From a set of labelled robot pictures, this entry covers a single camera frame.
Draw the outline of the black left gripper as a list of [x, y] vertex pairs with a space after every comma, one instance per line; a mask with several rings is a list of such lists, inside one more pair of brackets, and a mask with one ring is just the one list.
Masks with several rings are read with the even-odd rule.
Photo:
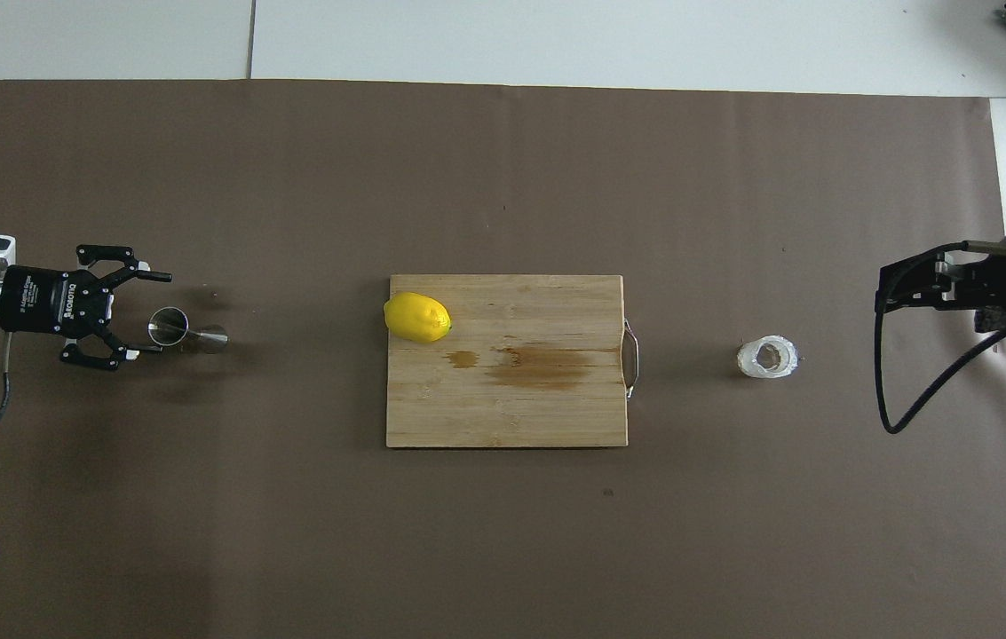
[[[114, 288], [128, 280], [170, 283], [170, 272], [154, 271], [136, 258], [133, 247], [121, 244], [79, 244], [77, 259], [83, 270], [55, 271], [9, 266], [2, 280], [2, 330], [64, 336], [59, 361], [70, 367], [116, 372], [141, 353], [162, 353], [154, 343], [126, 343], [110, 331]], [[97, 278], [91, 268], [99, 262], [120, 263], [116, 271]], [[102, 352], [85, 345], [99, 343]]]

